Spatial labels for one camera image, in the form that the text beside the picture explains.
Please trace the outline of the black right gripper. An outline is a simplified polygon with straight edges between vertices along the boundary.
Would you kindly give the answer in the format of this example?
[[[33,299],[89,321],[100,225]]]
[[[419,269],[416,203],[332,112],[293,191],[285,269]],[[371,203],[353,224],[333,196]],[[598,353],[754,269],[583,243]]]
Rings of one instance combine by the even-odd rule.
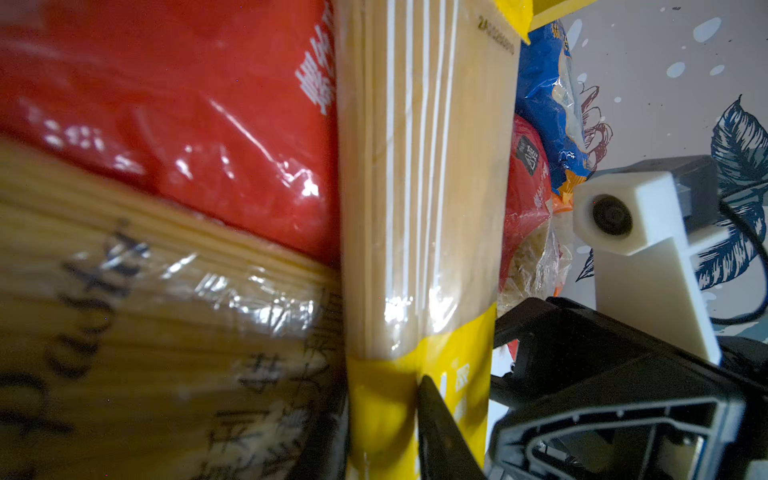
[[[763,479],[767,347],[719,339],[712,364],[578,303],[530,298],[497,320],[518,345],[491,379],[489,458],[514,479]]]

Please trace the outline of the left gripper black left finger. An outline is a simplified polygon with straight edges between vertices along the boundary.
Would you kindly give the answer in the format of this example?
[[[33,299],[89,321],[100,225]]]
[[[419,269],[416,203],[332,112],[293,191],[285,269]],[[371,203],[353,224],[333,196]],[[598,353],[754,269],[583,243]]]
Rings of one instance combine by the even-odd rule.
[[[347,375],[339,374],[324,397],[306,443],[288,479],[344,479],[349,448],[349,388]]]

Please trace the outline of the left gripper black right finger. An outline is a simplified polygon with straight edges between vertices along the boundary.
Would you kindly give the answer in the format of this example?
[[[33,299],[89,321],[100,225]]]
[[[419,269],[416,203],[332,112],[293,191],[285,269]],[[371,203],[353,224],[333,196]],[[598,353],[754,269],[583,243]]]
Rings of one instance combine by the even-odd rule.
[[[433,379],[422,377],[417,394],[418,454],[425,480],[482,480],[472,455]]]

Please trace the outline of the dark blue spaghetti pack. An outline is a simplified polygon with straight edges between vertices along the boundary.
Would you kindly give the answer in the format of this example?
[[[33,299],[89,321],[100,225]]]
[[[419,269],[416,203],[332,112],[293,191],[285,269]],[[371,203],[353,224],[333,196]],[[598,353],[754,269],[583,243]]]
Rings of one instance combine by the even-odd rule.
[[[283,479],[343,366],[336,271],[1,144],[1,475]]]

